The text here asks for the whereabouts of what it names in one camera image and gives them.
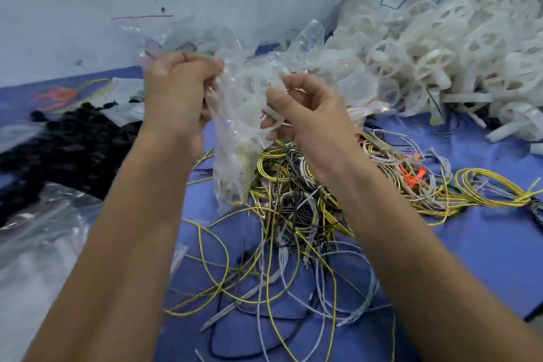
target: blue tablecloth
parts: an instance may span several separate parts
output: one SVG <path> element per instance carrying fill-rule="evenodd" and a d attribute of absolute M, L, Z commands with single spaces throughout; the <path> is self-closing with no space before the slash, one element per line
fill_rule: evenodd
<path fill-rule="evenodd" d="M 32 107 L 31 98 L 51 86 L 73 87 L 84 81 L 103 77 L 142 77 L 142 73 L 139 68 L 133 67 L 2 88 L 0 126 L 25 120 Z M 458 125 L 459 127 L 455 133 L 446 138 L 443 135 L 431 134 L 444 128 L 430 127 L 426 115 L 414 118 L 387 117 L 377 121 L 377 125 L 385 129 L 409 134 L 423 150 L 434 148 L 441 156 L 449 159 L 453 170 L 462 167 L 482 167 L 506 176 L 522 188 L 529 187 L 535 179 L 543 176 L 543 162 L 529 154 L 529 144 L 506 139 L 492 145 L 485 140 L 485 131 L 471 121 L 462 120 L 458 124 L 453 117 L 450 123 L 453 127 Z M 207 148 L 214 145 L 215 134 L 212 125 L 206 128 L 205 138 Z M 202 167 L 212 167 L 212 160 L 204 162 Z M 196 179 L 198 174 L 193 173 L 192 177 Z M 217 208 L 212 182 L 203 182 L 188 188 L 184 207 L 185 218 L 203 224 L 214 222 L 219 218 Z M 472 207 L 449 219 L 444 226 L 435 227 L 434 230 L 447 248 L 457 255 L 500 301 L 520 317 L 526 316 L 543 299 L 543 272 L 539 269 L 543 263 L 543 235 L 533 226 L 527 209 Z M 244 243 L 246 249 L 249 249 L 256 246 L 260 240 L 260 223 L 254 216 L 239 214 L 218 224 L 213 228 L 213 232 L 225 243 L 231 266 L 235 266 Z M 199 256 L 197 232 L 192 225 L 181 224 L 180 241 L 192 246 L 189 249 L 190 254 Z M 204 234 L 203 245 L 207 260 L 222 264 L 225 262 L 224 251 L 216 240 Z M 291 257 L 287 274 L 292 272 L 294 260 L 295 258 Z M 368 267 L 359 259 L 342 255 L 331 258 L 330 264 L 333 269 L 347 276 L 362 292 L 368 289 Z M 217 281 L 221 280 L 224 271 L 222 268 L 211 267 L 210 271 Z M 255 284 L 255 279 L 241 283 L 239 292 L 244 292 Z M 186 258 L 173 277 L 166 304 L 175 304 L 187 298 L 179 291 L 190 294 L 200 292 L 211 285 L 202 264 Z M 332 284 L 328 285 L 331 294 Z M 307 298 L 313 289 L 314 277 L 311 271 L 302 269 L 292 286 L 292 292 L 300 298 Z M 231 299 L 225 297 L 221 307 L 229 303 Z M 342 308 L 355 309 L 361 303 L 361 298 L 349 285 L 340 281 L 338 303 Z M 386 303 L 388 299 L 380 289 L 374 304 Z M 295 318 L 304 313 L 301 305 L 286 296 L 275 302 L 272 309 L 274 316 Z M 194 315 L 184 318 L 165 317 L 155 360 L 160 362 L 194 360 L 195 348 L 199 349 L 206 361 L 215 360 L 207 351 L 209 330 L 200 333 L 199 329 L 216 311 L 217 299 Z M 262 312 L 266 313 L 265 307 L 262 308 Z M 390 308 L 375 311 L 364 315 L 356 324 L 337 328 L 330 361 L 347 358 L 368 361 L 389 360 L 392 349 L 392 315 Z M 295 328 L 295 323 L 278 322 L 277 327 L 286 338 Z M 264 342 L 268 347 L 279 343 L 271 324 L 265 319 L 262 319 L 262 330 Z M 319 330 L 320 318 L 310 317 L 289 345 L 297 358 L 303 358 L 313 347 Z M 312 360 L 325 358 L 330 331 L 330 323 L 327 322 L 322 342 Z M 237 311 L 231 313 L 218 323 L 212 345 L 215 353 L 225 356 L 259 352 L 261 346 L 256 319 Z M 402 360 L 416 359 L 416 352 L 409 345 L 401 327 L 397 330 L 397 352 Z M 272 353 L 270 358 L 274 361 L 290 360 L 285 350 Z"/>

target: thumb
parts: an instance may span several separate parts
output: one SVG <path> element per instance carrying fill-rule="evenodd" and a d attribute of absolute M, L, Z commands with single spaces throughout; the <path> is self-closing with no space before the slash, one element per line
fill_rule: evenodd
<path fill-rule="evenodd" d="M 287 91 L 275 87 L 268 88 L 266 98 L 277 113 L 288 119 L 293 125 L 303 123 L 311 116 L 311 111 L 291 98 Z"/>
<path fill-rule="evenodd" d="M 205 80 L 219 76 L 224 69 L 224 62 L 213 57 L 201 57 L 192 62 L 187 62 L 183 65 L 185 70 L 192 73 L 198 80 Z"/>

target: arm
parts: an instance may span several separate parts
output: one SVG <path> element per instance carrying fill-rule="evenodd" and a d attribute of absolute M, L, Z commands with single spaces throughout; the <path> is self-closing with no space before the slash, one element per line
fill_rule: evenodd
<path fill-rule="evenodd" d="M 293 127 L 270 139 L 293 139 L 336 196 L 422 358 L 541 360 L 539 337 L 447 251 L 363 153 L 341 98 L 313 76 L 284 81 L 291 95 L 270 89 L 268 103 Z"/>
<path fill-rule="evenodd" d="M 203 84 L 221 69 L 180 52 L 149 67 L 145 123 L 25 362 L 152 360 L 187 177 L 204 150 Z"/>

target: wire bundle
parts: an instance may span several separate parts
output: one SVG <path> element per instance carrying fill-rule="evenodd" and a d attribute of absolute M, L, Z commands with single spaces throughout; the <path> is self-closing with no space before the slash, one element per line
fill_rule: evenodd
<path fill-rule="evenodd" d="M 388 132 L 375 126 L 366 127 L 357 134 L 362 150 L 404 197 L 410 200 L 411 205 L 419 213 L 439 219 L 438 222 L 432 222 L 429 225 L 444 223 L 448 217 L 460 213 L 469 206 L 522 207 L 542 192 L 532 190 L 539 180 L 524 191 L 504 177 L 488 170 L 461 169 L 453 174 L 447 159 L 439 156 L 432 149 L 423 152 L 410 137 L 404 134 Z M 389 141 L 395 138 L 401 143 L 392 146 L 385 142 L 385 138 Z M 203 160 L 212 156 L 210 151 Z M 208 177 L 196 180 L 191 184 L 210 179 Z M 284 348 L 295 361 L 298 361 L 299 359 L 290 351 L 289 344 L 308 317 L 316 314 L 322 321 L 319 335 L 309 354 L 300 360 L 305 362 L 316 352 L 324 337 L 326 321 L 330 320 L 331 333 L 327 339 L 329 345 L 325 359 L 328 361 L 336 327 L 351 324 L 364 313 L 390 307 L 390 304 L 381 307 L 372 306 L 372 299 L 379 286 L 369 263 L 369 284 L 366 292 L 360 291 L 345 276 L 331 268 L 329 258 L 337 255 L 357 256 L 363 262 L 368 261 L 359 246 L 338 240 L 336 231 L 349 236 L 354 234 L 343 216 L 338 201 L 315 179 L 302 152 L 294 144 L 275 142 L 261 153 L 251 182 L 250 197 L 252 199 L 250 204 L 221 217 L 209 228 L 190 222 L 198 227 L 200 258 L 188 257 L 202 262 L 212 282 L 212 287 L 167 309 L 166 312 L 172 316 L 192 315 L 207 307 L 214 298 L 218 297 L 217 313 L 202 326 L 201 330 L 212 329 L 208 345 L 209 352 L 219 360 L 249 360 L 261 356 L 269 360 L 268 355 L 271 352 Z M 534 204 L 533 209 L 534 216 L 539 218 L 538 209 L 541 209 L 541 204 Z M 259 218 L 262 225 L 261 241 L 255 248 L 244 250 L 242 257 L 238 260 L 238 266 L 231 267 L 226 246 L 213 234 L 211 228 L 228 217 L 244 212 L 256 214 Z M 210 233 L 221 245 L 227 258 L 225 266 L 205 259 L 202 232 Z M 286 276 L 289 260 L 295 260 L 296 265 L 292 275 Z M 212 276 L 210 266 L 224 268 L 221 280 L 216 280 Z M 297 297 L 291 291 L 300 268 L 305 268 L 314 274 L 316 286 L 309 298 Z M 238 286 L 245 279 L 254 279 L 254 286 L 244 293 L 239 293 Z M 327 284 L 330 285 L 330 279 L 333 285 L 333 297 L 326 288 Z M 361 296 L 360 304 L 354 311 L 344 309 L 341 304 L 338 304 L 337 280 L 339 279 L 349 284 Z M 272 295 L 270 293 L 272 286 L 275 287 L 274 291 L 279 286 L 279 293 Z M 232 298 L 233 302 L 221 308 L 223 296 Z M 272 303 L 284 296 L 290 297 L 304 308 L 305 313 L 302 317 L 276 318 L 273 316 Z M 204 303 L 195 310 L 183 311 L 187 305 L 197 300 L 203 300 Z M 267 310 L 262 311 L 262 306 L 265 306 Z M 232 311 L 256 317 L 261 352 L 237 356 L 219 355 L 214 352 L 214 326 L 217 321 Z M 271 347 L 264 343 L 262 337 L 262 318 L 269 319 L 279 339 L 279 343 Z M 277 320 L 287 320 L 296 324 L 294 332 L 288 338 L 282 338 L 275 323 Z M 394 360 L 394 348 L 393 342 L 392 360 Z"/>

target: right hand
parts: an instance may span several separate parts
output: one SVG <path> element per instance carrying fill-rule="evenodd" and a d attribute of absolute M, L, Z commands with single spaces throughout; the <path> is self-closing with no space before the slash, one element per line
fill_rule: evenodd
<path fill-rule="evenodd" d="M 352 121 L 339 94 L 321 78 L 308 74 L 283 77 L 285 91 L 268 89 L 268 105 L 292 126 L 281 126 L 268 140 L 293 141 L 300 148 L 311 173 L 332 188 L 347 164 L 369 159 L 361 150 Z M 273 125 L 266 118 L 261 127 Z"/>

